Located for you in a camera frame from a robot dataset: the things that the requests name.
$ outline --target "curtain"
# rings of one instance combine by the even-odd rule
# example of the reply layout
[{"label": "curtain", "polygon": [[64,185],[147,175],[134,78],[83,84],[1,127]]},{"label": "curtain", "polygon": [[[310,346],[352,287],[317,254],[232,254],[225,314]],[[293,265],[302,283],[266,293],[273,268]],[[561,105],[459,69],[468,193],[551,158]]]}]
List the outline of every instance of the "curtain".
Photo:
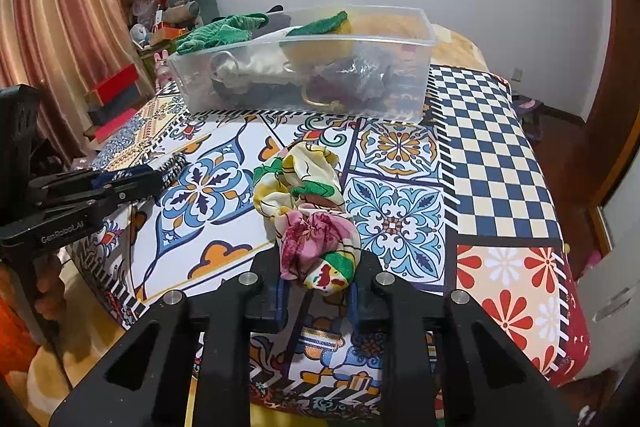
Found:
[{"label": "curtain", "polygon": [[152,93],[131,42],[125,0],[0,0],[0,87],[30,84],[42,95],[38,128],[65,162],[88,152],[91,126],[84,94],[135,63]]}]

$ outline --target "green towel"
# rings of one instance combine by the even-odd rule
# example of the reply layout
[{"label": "green towel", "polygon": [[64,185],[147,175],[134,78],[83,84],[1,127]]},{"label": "green towel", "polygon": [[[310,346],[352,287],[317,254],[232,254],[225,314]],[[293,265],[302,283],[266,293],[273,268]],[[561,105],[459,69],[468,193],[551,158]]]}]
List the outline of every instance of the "green towel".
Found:
[{"label": "green towel", "polygon": [[263,13],[249,15],[231,15],[226,19],[197,28],[183,38],[178,39],[178,55],[199,52],[215,46],[236,44],[251,39],[251,33],[269,22]]},{"label": "green towel", "polygon": [[347,20],[347,12],[343,11],[328,19],[320,19],[319,21],[314,21],[311,24],[302,26],[302,28],[295,28],[287,33],[287,37],[331,33],[336,31],[345,20]]}]

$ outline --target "plastic storage box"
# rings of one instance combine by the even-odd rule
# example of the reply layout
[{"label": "plastic storage box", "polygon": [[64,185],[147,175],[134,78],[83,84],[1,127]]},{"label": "plastic storage box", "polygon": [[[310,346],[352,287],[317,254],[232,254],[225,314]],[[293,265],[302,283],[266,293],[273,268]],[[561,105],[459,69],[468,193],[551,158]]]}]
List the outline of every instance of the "plastic storage box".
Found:
[{"label": "plastic storage box", "polygon": [[[341,34],[291,29],[344,10]],[[168,58],[190,112],[287,110],[418,123],[436,37],[424,12],[331,6],[268,14],[248,42]]]}]

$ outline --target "patterned bedspread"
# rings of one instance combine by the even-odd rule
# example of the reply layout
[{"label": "patterned bedspread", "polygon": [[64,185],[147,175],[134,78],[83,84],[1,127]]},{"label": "patterned bedspread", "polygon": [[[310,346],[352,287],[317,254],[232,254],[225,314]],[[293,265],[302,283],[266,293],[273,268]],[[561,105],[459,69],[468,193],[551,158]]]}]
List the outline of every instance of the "patterned bedspread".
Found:
[{"label": "patterned bedspread", "polygon": [[[179,150],[190,166],[159,205],[121,208],[73,249],[116,321],[130,327],[169,288],[214,290],[273,244],[251,202],[252,172],[294,140],[339,156],[347,210],[386,270],[424,291],[468,290],[555,385],[586,363],[558,222],[510,87],[442,66],[431,68],[417,126],[292,112],[191,116],[167,86],[94,165],[153,164]],[[377,414],[384,335],[354,334],[341,295],[292,291],[289,317],[282,333],[252,338],[252,400],[319,417]]]}]

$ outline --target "pink toy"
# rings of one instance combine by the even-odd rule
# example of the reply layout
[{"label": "pink toy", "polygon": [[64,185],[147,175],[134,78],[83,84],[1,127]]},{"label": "pink toy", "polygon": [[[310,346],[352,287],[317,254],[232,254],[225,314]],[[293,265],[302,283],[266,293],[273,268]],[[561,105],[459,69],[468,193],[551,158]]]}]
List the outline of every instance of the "pink toy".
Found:
[{"label": "pink toy", "polygon": [[171,69],[166,61],[168,57],[169,51],[167,50],[162,51],[162,57],[158,53],[154,55],[154,60],[156,61],[154,65],[154,69],[156,70],[156,92],[172,80]]},{"label": "pink toy", "polygon": [[591,268],[596,266],[596,264],[598,264],[600,261],[602,261],[602,254],[598,250],[592,251],[591,255],[589,256],[589,260],[587,261],[587,264],[584,267],[584,270],[582,270],[582,273],[580,274],[580,277],[586,274]]}]

